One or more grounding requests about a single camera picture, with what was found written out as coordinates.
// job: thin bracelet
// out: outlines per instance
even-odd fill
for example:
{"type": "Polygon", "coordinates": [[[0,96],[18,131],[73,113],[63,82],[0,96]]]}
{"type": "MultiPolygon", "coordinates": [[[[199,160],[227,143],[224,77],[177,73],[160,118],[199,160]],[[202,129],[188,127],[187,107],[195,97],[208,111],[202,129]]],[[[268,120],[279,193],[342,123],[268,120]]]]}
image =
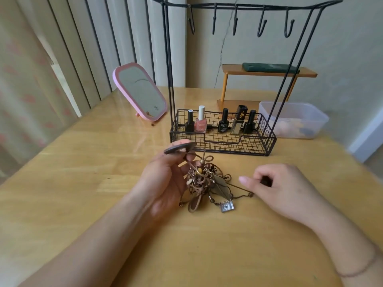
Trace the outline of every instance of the thin bracelet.
{"type": "Polygon", "coordinates": [[[371,258],[371,260],[367,263],[367,265],[362,270],[356,271],[356,272],[351,273],[351,274],[341,274],[337,270],[335,270],[337,272],[338,276],[341,278],[352,278],[352,277],[359,276],[359,275],[363,274],[364,272],[366,272],[375,263],[376,259],[378,258],[379,247],[375,244],[374,244],[374,250],[375,250],[374,256],[371,258]]]}

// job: pink nail polish bottle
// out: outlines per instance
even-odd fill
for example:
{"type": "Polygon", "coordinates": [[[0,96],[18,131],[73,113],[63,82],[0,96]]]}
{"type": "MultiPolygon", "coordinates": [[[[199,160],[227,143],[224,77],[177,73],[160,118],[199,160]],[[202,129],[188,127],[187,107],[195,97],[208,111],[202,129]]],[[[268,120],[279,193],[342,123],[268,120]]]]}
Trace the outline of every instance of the pink nail polish bottle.
{"type": "Polygon", "coordinates": [[[199,106],[198,118],[194,122],[194,131],[206,133],[208,121],[205,118],[205,106],[199,106]]]}

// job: hand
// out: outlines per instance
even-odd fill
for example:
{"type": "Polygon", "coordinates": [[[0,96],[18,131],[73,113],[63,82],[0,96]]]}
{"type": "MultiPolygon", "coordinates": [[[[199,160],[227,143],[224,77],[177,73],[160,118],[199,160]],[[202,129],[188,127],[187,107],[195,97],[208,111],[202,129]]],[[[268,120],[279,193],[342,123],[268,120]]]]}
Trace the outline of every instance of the hand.
{"type": "MultiPolygon", "coordinates": [[[[190,140],[182,139],[171,143],[168,147],[188,143],[190,140]]],[[[144,168],[141,177],[134,187],[134,191],[143,192],[143,195],[151,205],[151,214],[158,218],[174,206],[178,206],[180,197],[186,190],[184,176],[188,173],[190,166],[184,164],[186,152],[174,154],[159,153],[144,168]]],[[[187,154],[186,159],[193,161],[195,155],[187,154]]]]}
{"type": "Polygon", "coordinates": [[[262,165],[256,168],[252,178],[240,176],[239,182],[280,215],[310,228],[314,227],[318,216],[331,207],[300,170],[292,165],[262,165]],[[260,183],[262,176],[273,180],[272,187],[260,183]]]}

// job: plastic storage container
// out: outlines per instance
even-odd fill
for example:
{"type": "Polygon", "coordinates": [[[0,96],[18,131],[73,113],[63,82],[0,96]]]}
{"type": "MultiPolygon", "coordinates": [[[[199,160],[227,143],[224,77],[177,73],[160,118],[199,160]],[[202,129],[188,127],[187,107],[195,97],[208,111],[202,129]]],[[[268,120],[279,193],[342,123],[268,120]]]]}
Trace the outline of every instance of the plastic storage container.
{"type": "MultiPolygon", "coordinates": [[[[268,119],[274,102],[260,102],[259,113],[268,119]]],[[[269,125],[272,127],[275,117],[281,107],[277,102],[269,125]]],[[[323,126],[329,121],[329,117],[317,107],[303,102],[286,102],[273,130],[277,137],[281,138],[315,138],[323,126]]]]}

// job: white bottle cap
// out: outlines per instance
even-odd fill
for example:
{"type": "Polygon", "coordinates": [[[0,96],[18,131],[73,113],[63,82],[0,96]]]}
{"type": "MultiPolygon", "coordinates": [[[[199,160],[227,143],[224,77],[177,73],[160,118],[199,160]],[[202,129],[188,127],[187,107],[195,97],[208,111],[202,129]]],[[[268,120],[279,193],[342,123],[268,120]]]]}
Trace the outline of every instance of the white bottle cap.
{"type": "Polygon", "coordinates": [[[205,106],[199,106],[198,108],[198,120],[203,120],[205,118],[205,106]]]}

